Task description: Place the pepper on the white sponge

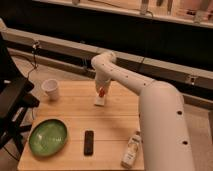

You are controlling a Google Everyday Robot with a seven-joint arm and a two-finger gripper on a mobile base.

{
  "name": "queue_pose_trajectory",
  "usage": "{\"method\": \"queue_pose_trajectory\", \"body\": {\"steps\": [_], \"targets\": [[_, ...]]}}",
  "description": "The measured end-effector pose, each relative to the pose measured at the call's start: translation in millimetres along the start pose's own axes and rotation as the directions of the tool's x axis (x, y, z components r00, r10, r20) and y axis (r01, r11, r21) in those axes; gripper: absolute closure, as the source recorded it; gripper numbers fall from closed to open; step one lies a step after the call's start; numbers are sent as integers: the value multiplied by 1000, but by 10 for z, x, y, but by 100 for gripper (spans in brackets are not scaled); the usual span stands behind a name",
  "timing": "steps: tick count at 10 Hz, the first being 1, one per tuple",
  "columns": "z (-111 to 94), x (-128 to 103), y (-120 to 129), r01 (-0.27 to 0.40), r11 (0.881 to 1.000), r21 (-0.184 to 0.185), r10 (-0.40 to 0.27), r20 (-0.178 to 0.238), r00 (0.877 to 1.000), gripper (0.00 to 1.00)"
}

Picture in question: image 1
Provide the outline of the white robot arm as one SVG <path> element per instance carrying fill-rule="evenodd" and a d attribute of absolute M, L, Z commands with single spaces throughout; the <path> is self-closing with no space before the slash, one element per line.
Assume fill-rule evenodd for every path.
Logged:
<path fill-rule="evenodd" d="M 145 171 L 195 171 L 184 113 L 184 98 L 171 84 L 116 65 L 107 51 L 92 58 L 96 92 L 115 80 L 139 96 L 139 123 Z"/>

